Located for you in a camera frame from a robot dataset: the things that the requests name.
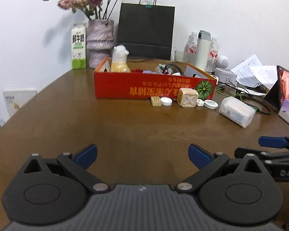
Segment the milk carton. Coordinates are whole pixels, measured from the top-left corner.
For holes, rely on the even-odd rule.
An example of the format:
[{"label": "milk carton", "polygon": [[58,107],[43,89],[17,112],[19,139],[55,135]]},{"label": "milk carton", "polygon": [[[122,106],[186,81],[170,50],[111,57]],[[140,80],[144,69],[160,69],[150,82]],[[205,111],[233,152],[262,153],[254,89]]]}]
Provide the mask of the milk carton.
[{"label": "milk carton", "polygon": [[72,28],[72,69],[86,68],[86,24],[74,24]]}]

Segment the paper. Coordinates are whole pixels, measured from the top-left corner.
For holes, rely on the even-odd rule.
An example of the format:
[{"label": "paper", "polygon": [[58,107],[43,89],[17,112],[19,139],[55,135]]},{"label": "paper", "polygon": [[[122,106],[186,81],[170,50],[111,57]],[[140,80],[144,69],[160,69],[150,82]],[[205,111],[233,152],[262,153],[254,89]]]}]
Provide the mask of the paper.
[{"label": "paper", "polygon": [[264,93],[259,93],[259,92],[255,92],[255,91],[253,91],[253,90],[250,90],[250,89],[244,89],[244,88],[240,88],[240,87],[236,87],[236,89],[238,89],[238,90],[241,90],[241,91],[243,91],[243,92],[249,92],[251,95],[259,95],[259,96],[264,96],[264,95],[266,95],[266,94],[264,94]]},{"label": "paper", "polygon": [[257,66],[250,67],[254,76],[268,89],[271,89],[277,82],[277,67],[276,66]]},{"label": "paper", "polygon": [[257,66],[262,67],[262,63],[259,61],[256,55],[252,55],[238,66],[234,67],[231,71],[238,75],[236,80],[238,83],[253,88],[259,83],[259,81],[251,71],[250,67]]}]

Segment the white round lid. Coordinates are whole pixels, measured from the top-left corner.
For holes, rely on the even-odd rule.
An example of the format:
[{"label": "white round lid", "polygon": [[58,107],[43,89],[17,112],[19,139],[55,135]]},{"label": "white round lid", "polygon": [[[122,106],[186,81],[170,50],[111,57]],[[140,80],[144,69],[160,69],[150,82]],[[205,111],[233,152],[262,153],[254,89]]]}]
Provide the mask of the white round lid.
[{"label": "white round lid", "polygon": [[169,97],[161,97],[160,100],[162,101],[163,106],[171,106],[172,99]]},{"label": "white round lid", "polygon": [[217,104],[217,102],[212,101],[212,100],[205,100],[204,106],[206,106],[207,108],[210,108],[210,109],[217,109],[218,104]]},{"label": "white round lid", "polygon": [[198,107],[203,107],[203,106],[204,106],[204,101],[201,100],[201,99],[197,99],[196,105],[197,105]]}]

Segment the gray ribbed surface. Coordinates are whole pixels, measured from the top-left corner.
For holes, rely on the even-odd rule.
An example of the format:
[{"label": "gray ribbed surface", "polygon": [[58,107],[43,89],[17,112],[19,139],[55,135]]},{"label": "gray ribbed surface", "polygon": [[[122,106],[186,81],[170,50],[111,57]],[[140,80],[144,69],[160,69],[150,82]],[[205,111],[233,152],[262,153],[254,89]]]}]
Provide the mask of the gray ribbed surface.
[{"label": "gray ribbed surface", "polygon": [[206,216],[190,195],[173,192],[168,185],[117,185],[107,194],[94,195],[75,217],[48,227],[12,222],[5,231],[282,231],[270,223],[239,228]]}]

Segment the white plush toy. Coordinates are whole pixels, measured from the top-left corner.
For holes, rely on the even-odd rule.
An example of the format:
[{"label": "white plush toy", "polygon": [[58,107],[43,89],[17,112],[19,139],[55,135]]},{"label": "white plush toy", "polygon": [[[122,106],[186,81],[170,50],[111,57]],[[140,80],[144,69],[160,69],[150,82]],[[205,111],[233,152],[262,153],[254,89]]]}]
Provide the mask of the white plush toy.
[{"label": "white plush toy", "polygon": [[126,64],[127,55],[129,52],[123,45],[119,45],[113,48],[113,61],[111,63],[110,72],[127,72],[130,73],[130,69]]}]

